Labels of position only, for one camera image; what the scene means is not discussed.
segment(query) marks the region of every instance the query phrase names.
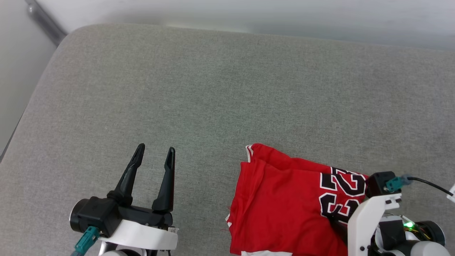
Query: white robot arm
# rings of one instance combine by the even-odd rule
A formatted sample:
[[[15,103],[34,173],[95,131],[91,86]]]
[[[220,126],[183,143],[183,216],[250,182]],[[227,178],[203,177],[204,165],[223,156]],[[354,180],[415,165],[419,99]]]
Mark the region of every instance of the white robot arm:
[[[130,220],[122,220],[111,237],[100,237],[102,241],[99,256],[113,251],[113,245],[139,248],[142,256],[147,256],[147,251],[169,251],[177,247],[178,228],[169,227],[167,230],[141,225]]]
[[[394,177],[392,172],[383,172],[367,180],[370,199],[360,204],[348,222],[348,256],[450,256],[443,246],[444,233],[434,222],[424,221],[417,227],[432,234],[432,241],[421,241],[405,231],[416,223],[405,223],[404,216],[383,217],[386,210],[399,208],[401,202],[400,189],[387,189],[387,182]]]

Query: green led light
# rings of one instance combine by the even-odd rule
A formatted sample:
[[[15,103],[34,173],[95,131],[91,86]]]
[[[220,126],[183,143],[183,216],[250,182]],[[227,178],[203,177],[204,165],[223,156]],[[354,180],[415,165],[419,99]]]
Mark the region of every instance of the green led light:
[[[414,224],[412,222],[408,222],[408,223],[405,223],[404,226],[406,226],[408,228],[412,228],[412,227],[414,227]]]

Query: teal connector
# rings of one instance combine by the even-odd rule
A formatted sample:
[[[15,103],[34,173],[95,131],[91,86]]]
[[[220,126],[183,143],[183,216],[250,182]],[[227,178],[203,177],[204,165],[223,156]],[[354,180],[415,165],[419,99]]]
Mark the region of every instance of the teal connector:
[[[410,177],[408,174],[405,174],[401,177],[395,177],[385,183],[385,188],[388,192],[395,192],[401,189],[403,186],[412,183],[412,180],[409,180],[408,177]]]
[[[100,231],[93,226],[89,226],[81,239],[79,239],[79,242],[74,246],[74,252],[78,253],[77,255],[84,256],[98,238],[100,238]]]
[[[401,182],[401,177],[395,177],[385,184],[387,190],[389,192],[395,192],[403,187],[403,183]]]

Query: white wall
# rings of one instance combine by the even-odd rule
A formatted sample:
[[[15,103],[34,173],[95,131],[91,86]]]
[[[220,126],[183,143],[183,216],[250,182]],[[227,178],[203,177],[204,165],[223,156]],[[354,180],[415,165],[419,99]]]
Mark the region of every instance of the white wall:
[[[56,47],[23,0],[0,0],[0,155]]]
[[[38,0],[66,32],[106,22],[455,50],[453,0]]]

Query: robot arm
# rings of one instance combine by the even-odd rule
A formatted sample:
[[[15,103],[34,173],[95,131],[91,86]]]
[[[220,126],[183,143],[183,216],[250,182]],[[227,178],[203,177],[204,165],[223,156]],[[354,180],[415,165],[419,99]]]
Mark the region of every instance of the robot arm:
[[[348,222],[348,255],[450,256],[443,246],[444,233],[434,222],[419,223],[421,226],[427,224],[425,227],[433,240],[420,241],[404,231],[401,217],[383,217],[386,210],[399,208],[401,202],[400,189],[394,192],[387,189],[388,182],[394,178],[393,172],[375,173],[368,178],[367,195],[370,199],[360,204]]]
[[[175,149],[169,148],[164,164],[164,178],[160,192],[153,201],[152,208],[132,206],[132,190],[137,168],[141,166],[145,145],[139,144],[115,190],[106,198],[95,196],[80,200],[70,215],[70,225],[74,231],[84,233],[76,245],[76,251],[84,255],[96,239],[102,240],[99,255],[137,256],[131,250],[115,251],[117,245],[142,249],[143,256],[156,255],[158,250],[174,250],[177,246],[178,228],[172,226]],[[87,231],[97,232],[86,236]]]

